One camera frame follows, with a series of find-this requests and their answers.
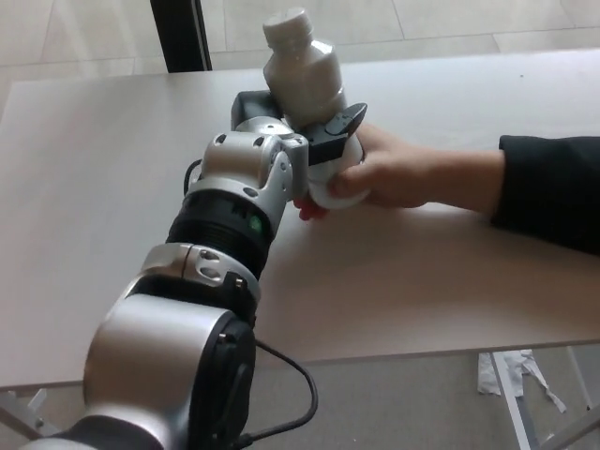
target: human arm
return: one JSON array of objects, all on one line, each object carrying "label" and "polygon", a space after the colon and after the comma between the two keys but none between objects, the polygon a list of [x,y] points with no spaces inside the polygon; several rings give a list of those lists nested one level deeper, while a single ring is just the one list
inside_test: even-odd
[{"label": "human arm", "polygon": [[[502,137],[500,150],[443,151],[361,127],[367,157],[341,173],[332,193],[386,207],[428,202],[470,209],[491,223],[556,244],[600,254],[600,138]],[[301,218],[324,211],[300,205]]]}]

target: white cloth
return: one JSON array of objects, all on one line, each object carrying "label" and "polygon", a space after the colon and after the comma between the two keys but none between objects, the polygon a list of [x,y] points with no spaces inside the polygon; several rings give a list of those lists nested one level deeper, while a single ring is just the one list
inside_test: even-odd
[{"label": "white cloth", "polygon": [[[529,374],[544,388],[546,396],[552,400],[558,410],[561,413],[566,411],[564,403],[550,391],[548,383],[546,382],[544,375],[542,375],[542,371],[537,366],[535,359],[533,359],[532,350],[517,350],[501,353],[508,366],[508,375],[517,397],[523,397],[523,375]],[[500,395],[500,386],[496,379],[494,366],[491,363],[490,353],[479,353],[477,390],[482,394]]]}]

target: green indicator light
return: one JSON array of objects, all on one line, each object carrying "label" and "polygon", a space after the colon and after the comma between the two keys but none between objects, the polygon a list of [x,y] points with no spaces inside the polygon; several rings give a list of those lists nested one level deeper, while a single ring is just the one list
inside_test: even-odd
[{"label": "green indicator light", "polygon": [[250,228],[252,230],[254,230],[256,233],[262,233],[263,232],[263,223],[261,222],[261,220],[258,217],[252,216],[250,218]]}]

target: black window frame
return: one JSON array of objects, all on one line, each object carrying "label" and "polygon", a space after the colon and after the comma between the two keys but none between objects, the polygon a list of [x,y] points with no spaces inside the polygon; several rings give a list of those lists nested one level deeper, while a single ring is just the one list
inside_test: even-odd
[{"label": "black window frame", "polygon": [[201,0],[150,0],[169,73],[212,70]]}]

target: white table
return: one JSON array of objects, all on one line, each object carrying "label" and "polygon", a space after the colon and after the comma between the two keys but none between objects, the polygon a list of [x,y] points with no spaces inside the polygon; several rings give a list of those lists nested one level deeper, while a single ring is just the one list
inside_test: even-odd
[{"label": "white table", "polygon": [[[600,135],[600,52],[346,66],[350,102],[415,143]],[[99,321],[162,242],[183,173],[258,70],[23,82],[0,125],[0,387],[80,382]],[[289,207],[257,334],[305,361],[600,341],[600,260],[453,208]]]}]

